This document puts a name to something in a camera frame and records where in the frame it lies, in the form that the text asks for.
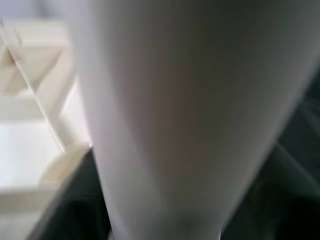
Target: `white plastic pipe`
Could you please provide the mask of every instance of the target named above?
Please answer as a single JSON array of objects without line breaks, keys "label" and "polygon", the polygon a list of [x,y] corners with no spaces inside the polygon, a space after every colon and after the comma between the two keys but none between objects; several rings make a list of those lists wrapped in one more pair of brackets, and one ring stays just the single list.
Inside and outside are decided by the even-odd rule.
[{"label": "white plastic pipe", "polygon": [[71,0],[116,240],[219,235],[318,67],[320,2]]}]

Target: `white cylindrical object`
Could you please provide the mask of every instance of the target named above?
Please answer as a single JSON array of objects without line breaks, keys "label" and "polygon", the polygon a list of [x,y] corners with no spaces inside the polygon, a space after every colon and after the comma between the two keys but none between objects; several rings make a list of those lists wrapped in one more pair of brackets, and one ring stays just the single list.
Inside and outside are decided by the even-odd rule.
[{"label": "white cylindrical object", "polygon": [[214,239],[317,67],[320,2],[70,3],[114,238]]}]

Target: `white shelving unit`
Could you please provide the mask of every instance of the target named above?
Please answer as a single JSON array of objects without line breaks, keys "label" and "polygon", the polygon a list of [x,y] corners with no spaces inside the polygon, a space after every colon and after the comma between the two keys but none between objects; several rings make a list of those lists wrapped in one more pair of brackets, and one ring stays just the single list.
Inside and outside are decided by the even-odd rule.
[{"label": "white shelving unit", "polygon": [[90,145],[66,27],[57,21],[3,20],[1,239],[26,237]]}]

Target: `white tube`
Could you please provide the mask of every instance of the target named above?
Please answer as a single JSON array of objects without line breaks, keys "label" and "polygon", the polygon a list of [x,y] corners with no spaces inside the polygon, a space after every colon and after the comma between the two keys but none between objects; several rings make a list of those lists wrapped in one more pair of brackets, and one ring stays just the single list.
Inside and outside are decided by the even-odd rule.
[{"label": "white tube", "polygon": [[234,2],[70,1],[116,240],[218,236],[318,67],[319,1]]}]

